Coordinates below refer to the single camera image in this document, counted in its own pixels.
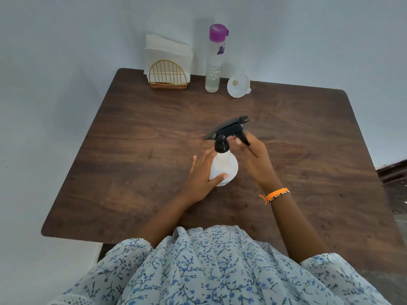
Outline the person's right hand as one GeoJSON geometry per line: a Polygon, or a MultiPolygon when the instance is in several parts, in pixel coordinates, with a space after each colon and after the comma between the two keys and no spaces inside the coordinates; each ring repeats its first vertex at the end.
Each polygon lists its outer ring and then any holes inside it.
{"type": "Polygon", "coordinates": [[[262,189],[264,194],[270,194],[283,188],[281,181],[272,167],[272,163],[264,143],[262,143],[261,158],[246,159],[244,157],[244,162],[249,174],[256,181],[257,185],[262,189]]]}

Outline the black spray trigger head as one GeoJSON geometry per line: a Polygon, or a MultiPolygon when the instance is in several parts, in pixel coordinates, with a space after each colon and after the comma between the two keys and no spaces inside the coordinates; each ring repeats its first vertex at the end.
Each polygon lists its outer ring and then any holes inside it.
{"type": "Polygon", "coordinates": [[[214,140],[215,151],[220,154],[226,153],[230,150],[230,145],[227,140],[228,137],[237,137],[242,143],[250,146],[250,143],[243,132],[243,124],[247,123],[248,121],[249,117],[247,115],[235,117],[207,133],[203,137],[203,140],[214,140]]]}

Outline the person's right forearm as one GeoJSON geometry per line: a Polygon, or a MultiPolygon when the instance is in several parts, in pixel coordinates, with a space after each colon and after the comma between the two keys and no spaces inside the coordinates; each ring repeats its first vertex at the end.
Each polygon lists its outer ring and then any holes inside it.
{"type": "Polygon", "coordinates": [[[330,252],[287,188],[265,194],[263,198],[272,208],[288,256],[293,261],[301,263],[313,256],[330,252]]]}

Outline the stack of white napkins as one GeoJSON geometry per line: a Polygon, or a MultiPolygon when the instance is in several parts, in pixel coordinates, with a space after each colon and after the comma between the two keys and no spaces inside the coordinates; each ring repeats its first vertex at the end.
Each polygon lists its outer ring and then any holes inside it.
{"type": "Polygon", "coordinates": [[[147,35],[144,74],[146,75],[150,67],[159,60],[169,60],[178,64],[186,73],[188,81],[191,81],[193,60],[191,46],[167,40],[158,35],[147,35]]]}

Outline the blue floral white dress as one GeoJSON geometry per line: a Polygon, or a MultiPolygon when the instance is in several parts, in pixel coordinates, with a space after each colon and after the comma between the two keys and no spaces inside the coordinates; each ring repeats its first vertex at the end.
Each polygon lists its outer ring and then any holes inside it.
{"type": "Polygon", "coordinates": [[[346,260],[297,263],[238,226],[118,243],[48,305],[390,305],[346,260]]]}

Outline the person's left forearm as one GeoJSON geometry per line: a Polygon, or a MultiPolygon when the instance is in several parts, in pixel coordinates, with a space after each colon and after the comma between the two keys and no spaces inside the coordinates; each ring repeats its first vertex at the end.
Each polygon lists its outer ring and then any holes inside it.
{"type": "Polygon", "coordinates": [[[135,233],[134,238],[143,239],[155,248],[164,238],[172,235],[182,215],[195,203],[185,194],[176,195],[135,233]]]}

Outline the white plastic funnel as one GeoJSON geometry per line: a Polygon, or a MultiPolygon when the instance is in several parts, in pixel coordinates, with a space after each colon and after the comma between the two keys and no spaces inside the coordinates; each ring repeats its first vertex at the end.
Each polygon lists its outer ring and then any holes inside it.
{"type": "Polygon", "coordinates": [[[250,79],[244,74],[235,74],[227,82],[227,91],[233,98],[240,98],[250,94],[250,79]]]}

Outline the person's left hand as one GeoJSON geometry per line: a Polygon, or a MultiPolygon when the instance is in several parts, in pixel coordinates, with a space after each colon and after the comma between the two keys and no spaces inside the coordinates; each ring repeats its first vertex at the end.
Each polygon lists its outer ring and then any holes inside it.
{"type": "Polygon", "coordinates": [[[208,181],[212,161],[216,154],[214,148],[211,148],[206,150],[200,158],[196,155],[193,157],[189,175],[180,191],[181,199],[187,206],[203,200],[213,189],[208,185],[208,181]]]}

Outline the clear bottle with purple cap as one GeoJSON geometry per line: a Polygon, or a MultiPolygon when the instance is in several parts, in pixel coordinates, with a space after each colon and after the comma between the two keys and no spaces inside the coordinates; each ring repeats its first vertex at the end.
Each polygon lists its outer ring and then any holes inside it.
{"type": "Polygon", "coordinates": [[[221,77],[221,65],[225,52],[229,30],[222,24],[213,24],[209,32],[209,44],[206,61],[205,89],[210,93],[218,91],[221,77]]]}

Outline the dark wooden furniture piece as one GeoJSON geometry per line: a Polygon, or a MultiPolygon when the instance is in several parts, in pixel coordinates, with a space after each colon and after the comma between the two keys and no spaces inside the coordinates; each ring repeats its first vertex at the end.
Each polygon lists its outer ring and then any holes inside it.
{"type": "Polygon", "coordinates": [[[384,166],[377,171],[378,177],[383,184],[389,184],[407,179],[407,159],[384,166]]]}

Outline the white spray bottle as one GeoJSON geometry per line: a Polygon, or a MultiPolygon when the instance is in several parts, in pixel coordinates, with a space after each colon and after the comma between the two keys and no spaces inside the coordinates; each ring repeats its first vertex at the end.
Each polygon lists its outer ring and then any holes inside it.
{"type": "Polygon", "coordinates": [[[217,187],[225,186],[235,178],[237,172],[238,162],[230,150],[225,153],[217,153],[212,161],[209,180],[214,179],[219,174],[227,174],[227,178],[216,185],[217,187]]]}

